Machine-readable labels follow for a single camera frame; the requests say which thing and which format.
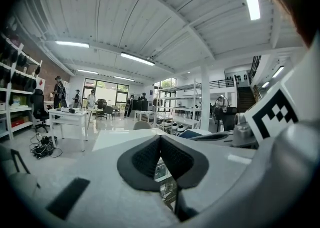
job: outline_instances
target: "table leg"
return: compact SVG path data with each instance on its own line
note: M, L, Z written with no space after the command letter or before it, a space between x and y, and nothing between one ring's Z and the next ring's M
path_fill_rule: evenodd
M84 132L82 129L82 118L79 118L78 122L79 122L78 126L80 128L81 150L85 151Z
M65 137L64 137L64 131L62 129L62 124L60 124L60 130L61 130L61 138L64 139Z
M49 114L49 122L50 122L50 134L51 134L51 140L54 148L56 148L56 142L55 142L55 135L54 135L54 124L53 124L53 119L52 115Z
M88 141L88 129L87 129L87 114L84 115L84 132L85 132L85 140Z
M90 110L90 115L89 115L89 120L88 120L88 128L87 128L87 129L89 129L89 124L90 124L91 113L92 113L92 111Z

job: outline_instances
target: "staircase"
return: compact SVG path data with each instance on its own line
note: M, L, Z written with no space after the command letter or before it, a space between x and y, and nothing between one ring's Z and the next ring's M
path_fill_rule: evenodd
M256 103L254 95L250 87L238 87L237 90L239 93L238 112L245 112Z

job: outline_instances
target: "white desk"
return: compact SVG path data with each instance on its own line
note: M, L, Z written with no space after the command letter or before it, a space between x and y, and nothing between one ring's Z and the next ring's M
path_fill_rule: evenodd
M85 151L84 134L82 131L82 127L83 127L83 119L84 119L85 140L88 141L87 112L79 111L77 113L69 113L69 112L63 112L61 110L58 111L56 109L49 110L48 112L49 112L49 118L50 118L50 132L51 132L51 139L53 142L53 146L56 148L55 135L54 135L54 123L60 124L62 139L65 138L62 125L63 124L74 125L74 126L79 126L81 150Z
M127 131L101 131L95 141L92 151L118 145L134 139L144 138L152 135L166 134L158 128Z
M185 124L185 125L190 125L193 129L195 128L195 126L198 124L199 121L197 120L192 120L192 119L188 119L188 118L182 118L182 117L174 117L173 121L176 123L181 123L181 124Z
M141 120L141 115L145 114L148 118L148 123L149 123L149 116L152 114L152 113L155 113L155 111L142 111L142 110L135 110L134 111L134 122L136 122L136 114L138 114L138 121Z

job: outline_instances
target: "brick wall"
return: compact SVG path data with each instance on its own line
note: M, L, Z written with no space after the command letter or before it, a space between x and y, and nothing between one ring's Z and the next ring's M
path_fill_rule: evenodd
M30 55L30 57L37 62L42 60L39 77L45 79L43 94L44 99L49 100L49 94L54 89L56 84L55 77L61 76L62 80L69 82L70 75L57 66L52 60L50 60L46 54L31 39L29 39L26 34L24 34L22 31L19 31L18 36L19 40L24 45L23 51ZM31 74L35 68L37 68L35 65L30 66L27 70L27 73Z

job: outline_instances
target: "red box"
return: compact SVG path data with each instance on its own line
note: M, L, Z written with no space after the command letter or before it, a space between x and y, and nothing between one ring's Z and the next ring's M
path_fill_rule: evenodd
M23 124L25 121L23 120L23 119L17 119L17 120L15 120L15 121L11 121L11 127L13 128L13 127L15 127L15 126L19 126L19 125L21 125L21 124Z

